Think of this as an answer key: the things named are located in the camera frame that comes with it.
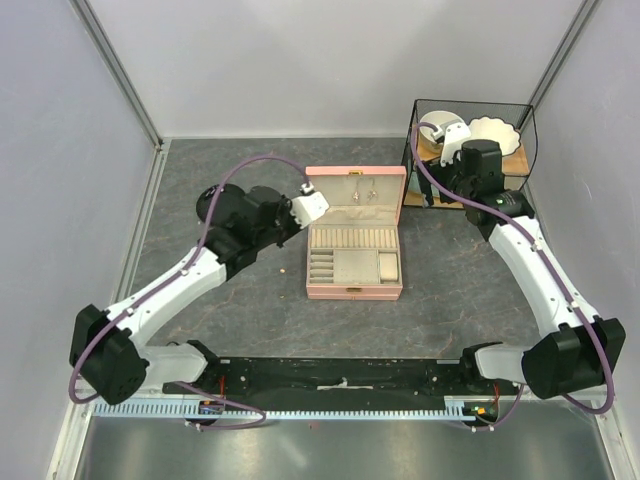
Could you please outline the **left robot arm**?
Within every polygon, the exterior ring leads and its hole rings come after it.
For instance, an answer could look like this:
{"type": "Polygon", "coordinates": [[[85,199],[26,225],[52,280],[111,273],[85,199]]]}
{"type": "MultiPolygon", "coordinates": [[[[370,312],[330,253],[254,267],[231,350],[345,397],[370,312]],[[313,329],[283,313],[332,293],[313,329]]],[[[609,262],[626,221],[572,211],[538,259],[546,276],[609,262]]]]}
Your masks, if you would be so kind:
{"type": "Polygon", "coordinates": [[[198,393],[215,389],[220,371],[201,343],[152,347],[149,341],[194,300],[253,264],[261,250],[282,246],[308,226],[305,200],[264,186],[214,185],[201,193],[196,213],[206,227],[204,244],[124,300],[78,313],[69,355],[72,400],[82,402],[82,382],[111,405],[166,383],[186,382],[198,393]]]}

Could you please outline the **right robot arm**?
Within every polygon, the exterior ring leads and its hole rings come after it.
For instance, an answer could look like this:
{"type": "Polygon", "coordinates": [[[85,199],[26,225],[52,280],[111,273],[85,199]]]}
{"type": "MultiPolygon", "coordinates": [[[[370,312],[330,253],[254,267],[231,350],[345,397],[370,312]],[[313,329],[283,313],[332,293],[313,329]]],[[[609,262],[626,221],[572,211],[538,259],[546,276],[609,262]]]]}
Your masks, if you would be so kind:
{"type": "Polygon", "coordinates": [[[526,196],[504,186],[501,151],[491,140],[468,140],[453,163],[412,156],[420,176],[443,200],[464,206],[470,223],[509,267],[534,314],[540,339],[532,346],[501,342],[464,350],[458,381],[483,392],[494,380],[524,385],[540,399],[561,396],[592,414],[615,398],[613,371],[626,340],[616,318],[604,319],[574,288],[550,251],[526,196]]]}

